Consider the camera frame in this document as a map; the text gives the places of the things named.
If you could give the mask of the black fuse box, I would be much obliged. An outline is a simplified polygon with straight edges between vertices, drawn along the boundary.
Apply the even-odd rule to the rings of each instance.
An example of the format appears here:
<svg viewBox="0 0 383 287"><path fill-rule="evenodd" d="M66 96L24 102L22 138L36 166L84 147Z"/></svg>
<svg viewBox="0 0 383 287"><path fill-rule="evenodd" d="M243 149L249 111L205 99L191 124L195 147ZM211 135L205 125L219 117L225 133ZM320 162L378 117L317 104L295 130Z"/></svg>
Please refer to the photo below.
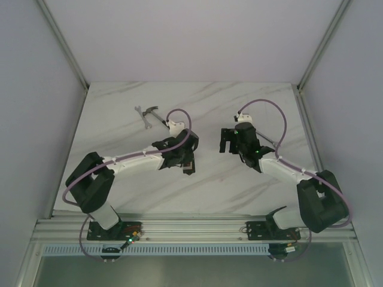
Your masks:
<svg viewBox="0 0 383 287"><path fill-rule="evenodd" d="M193 152L191 152L185 156L181 167L183 169L183 174L190 176L196 172Z"/></svg>

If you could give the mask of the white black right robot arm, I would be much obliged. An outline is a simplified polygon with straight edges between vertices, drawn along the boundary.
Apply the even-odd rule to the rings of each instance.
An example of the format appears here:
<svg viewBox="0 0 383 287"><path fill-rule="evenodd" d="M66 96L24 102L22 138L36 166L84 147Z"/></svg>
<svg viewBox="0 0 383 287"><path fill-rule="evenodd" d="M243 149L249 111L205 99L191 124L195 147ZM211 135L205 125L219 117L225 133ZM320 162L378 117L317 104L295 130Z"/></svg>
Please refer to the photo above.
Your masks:
<svg viewBox="0 0 383 287"><path fill-rule="evenodd" d="M222 128L221 153L226 151L227 143L229 152L238 155L249 168L288 184L297 192L297 207L283 206L266 216L265 232L269 237L277 239L294 227L320 233L329 227L349 224L350 207L332 172L300 169L277 157L273 148L261 145L256 128L250 122L241 122L231 129Z"/></svg>

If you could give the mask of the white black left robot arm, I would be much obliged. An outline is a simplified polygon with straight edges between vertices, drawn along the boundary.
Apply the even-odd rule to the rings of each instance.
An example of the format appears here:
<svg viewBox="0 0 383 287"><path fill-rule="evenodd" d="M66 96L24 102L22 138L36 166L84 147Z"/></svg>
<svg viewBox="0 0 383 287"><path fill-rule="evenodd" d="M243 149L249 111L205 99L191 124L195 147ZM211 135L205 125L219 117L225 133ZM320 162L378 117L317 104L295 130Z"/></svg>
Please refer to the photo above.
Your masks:
<svg viewBox="0 0 383 287"><path fill-rule="evenodd" d="M189 129L175 137L152 143L142 151L117 157L102 157L97 152L87 154L65 182L63 199L70 193L72 204L90 216L101 227L108 240L117 240L123 231L119 215L108 202L113 182L118 175L180 167L186 175L195 172L194 151L199 137Z"/></svg>

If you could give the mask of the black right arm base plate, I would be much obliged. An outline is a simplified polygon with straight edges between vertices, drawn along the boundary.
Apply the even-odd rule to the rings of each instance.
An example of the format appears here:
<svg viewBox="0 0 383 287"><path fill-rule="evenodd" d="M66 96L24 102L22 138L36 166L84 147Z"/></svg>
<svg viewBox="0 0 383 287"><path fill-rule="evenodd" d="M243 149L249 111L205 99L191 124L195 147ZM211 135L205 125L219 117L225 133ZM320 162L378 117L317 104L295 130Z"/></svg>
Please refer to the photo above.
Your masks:
<svg viewBox="0 0 383 287"><path fill-rule="evenodd" d="M280 229L275 223L267 221L248 221L245 223L248 240L253 241L287 241L300 240L300 231L297 228Z"/></svg>

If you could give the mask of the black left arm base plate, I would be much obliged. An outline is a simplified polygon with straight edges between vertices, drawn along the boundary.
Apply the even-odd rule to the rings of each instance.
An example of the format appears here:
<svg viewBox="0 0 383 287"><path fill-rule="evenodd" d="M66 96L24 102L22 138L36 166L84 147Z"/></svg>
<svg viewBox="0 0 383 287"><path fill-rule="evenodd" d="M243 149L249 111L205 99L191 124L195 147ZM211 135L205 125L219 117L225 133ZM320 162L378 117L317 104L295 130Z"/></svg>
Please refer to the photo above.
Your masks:
<svg viewBox="0 0 383 287"><path fill-rule="evenodd" d="M91 222L87 232L89 241L126 241L141 231L139 221L120 221L109 230L104 230L98 222Z"/></svg>

